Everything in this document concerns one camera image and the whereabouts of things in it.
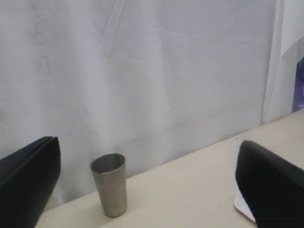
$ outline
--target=beige table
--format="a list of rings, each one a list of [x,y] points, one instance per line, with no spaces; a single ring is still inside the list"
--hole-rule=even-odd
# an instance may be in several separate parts
[[[125,215],[103,215],[97,193],[46,211],[38,228],[246,228],[234,172],[238,147],[250,139],[304,168],[304,111],[199,150],[127,180]]]

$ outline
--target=white curtain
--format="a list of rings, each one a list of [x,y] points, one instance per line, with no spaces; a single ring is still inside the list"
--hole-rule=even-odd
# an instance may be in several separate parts
[[[0,1],[0,156],[58,136],[53,207],[95,190],[89,164],[103,154],[124,154],[131,176],[288,114],[296,60],[289,48],[274,54],[277,8],[274,0]],[[274,64],[284,55],[292,74],[267,77],[270,56]]]

